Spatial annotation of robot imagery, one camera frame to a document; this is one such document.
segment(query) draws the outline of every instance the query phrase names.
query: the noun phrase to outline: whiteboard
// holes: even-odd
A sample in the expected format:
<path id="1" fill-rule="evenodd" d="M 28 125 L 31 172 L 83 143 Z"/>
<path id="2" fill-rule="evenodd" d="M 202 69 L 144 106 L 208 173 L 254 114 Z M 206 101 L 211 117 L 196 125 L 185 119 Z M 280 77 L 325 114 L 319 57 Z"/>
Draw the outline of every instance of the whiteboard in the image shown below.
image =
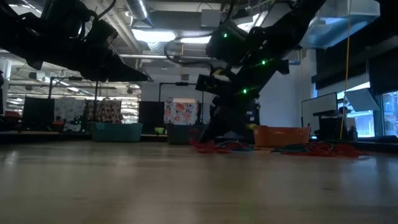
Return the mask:
<path id="1" fill-rule="evenodd" d="M 319 130 L 319 118 L 314 116 L 314 113 L 324 112 L 329 110 L 337 110 L 337 93 L 330 93 L 318 98 L 304 100 L 301 102 L 303 127 L 310 124 L 311 135 L 314 136 L 314 131 Z"/>

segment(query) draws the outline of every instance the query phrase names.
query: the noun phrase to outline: teal bin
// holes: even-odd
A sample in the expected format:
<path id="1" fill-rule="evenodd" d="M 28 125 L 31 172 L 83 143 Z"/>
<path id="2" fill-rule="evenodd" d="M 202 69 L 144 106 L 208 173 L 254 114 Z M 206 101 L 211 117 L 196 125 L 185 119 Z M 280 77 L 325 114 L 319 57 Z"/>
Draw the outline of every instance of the teal bin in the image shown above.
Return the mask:
<path id="1" fill-rule="evenodd" d="M 93 140 L 107 142 L 138 142 L 142 124 L 95 123 Z"/>

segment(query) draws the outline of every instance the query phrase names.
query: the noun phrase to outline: wooden floor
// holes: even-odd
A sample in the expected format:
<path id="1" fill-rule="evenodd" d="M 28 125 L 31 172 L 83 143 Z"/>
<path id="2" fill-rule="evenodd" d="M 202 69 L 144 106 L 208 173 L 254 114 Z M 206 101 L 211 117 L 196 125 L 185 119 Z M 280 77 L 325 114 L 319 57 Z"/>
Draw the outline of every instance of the wooden floor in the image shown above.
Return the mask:
<path id="1" fill-rule="evenodd" d="M 398 158 L 0 146 L 0 223 L 397 223 Z"/>

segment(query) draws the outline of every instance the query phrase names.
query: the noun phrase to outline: orange storage box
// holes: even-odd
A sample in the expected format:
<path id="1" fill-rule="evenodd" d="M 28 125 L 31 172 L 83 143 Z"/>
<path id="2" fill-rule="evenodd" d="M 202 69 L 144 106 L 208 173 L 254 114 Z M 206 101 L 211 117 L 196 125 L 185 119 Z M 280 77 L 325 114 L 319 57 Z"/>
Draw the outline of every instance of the orange storage box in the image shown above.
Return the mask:
<path id="1" fill-rule="evenodd" d="M 256 126 L 254 142 L 259 147 L 282 147 L 291 144 L 305 144 L 310 140 L 311 128 L 272 128 Z"/>

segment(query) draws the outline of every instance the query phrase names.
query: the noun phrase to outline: yellow rope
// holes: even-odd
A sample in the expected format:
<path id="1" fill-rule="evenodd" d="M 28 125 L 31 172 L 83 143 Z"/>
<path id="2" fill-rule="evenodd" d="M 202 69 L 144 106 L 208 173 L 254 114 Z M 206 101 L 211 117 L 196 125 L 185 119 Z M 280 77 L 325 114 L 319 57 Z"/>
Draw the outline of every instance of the yellow rope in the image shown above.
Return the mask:
<path id="1" fill-rule="evenodd" d="M 349 40 L 351 36 L 351 3 L 352 0 L 349 0 L 349 9 L 348 9 L 348 37 L 347 37 L 347 55 L 346 55 L 346 80 L 345 80 L 345 88 L 344 88 L 344 97 L 343 97 L 343 118 L 341 119 L 341 127 L 340 127 L 340 140 L 343 138 L 343 128 L 344 128 L 344 120 L 346 118 L 346 92 L 347 92 L 347 83 L 348 83 L 348 64 L 349 64 Z"/>

